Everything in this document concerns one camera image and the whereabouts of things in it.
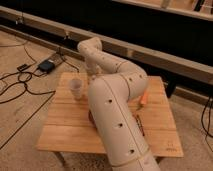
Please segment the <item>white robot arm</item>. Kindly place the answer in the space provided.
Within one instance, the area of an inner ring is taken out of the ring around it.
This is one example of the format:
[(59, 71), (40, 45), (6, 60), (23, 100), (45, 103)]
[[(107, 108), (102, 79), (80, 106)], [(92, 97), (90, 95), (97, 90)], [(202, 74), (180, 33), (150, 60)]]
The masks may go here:
[(89, 83), (88, 103), (113, 171), (161, 171), (128, 107), (146, 90), (146, 72), (104, 52), (97, 37), (81, 41), (78, 51), (91, 72), (106, 71)]

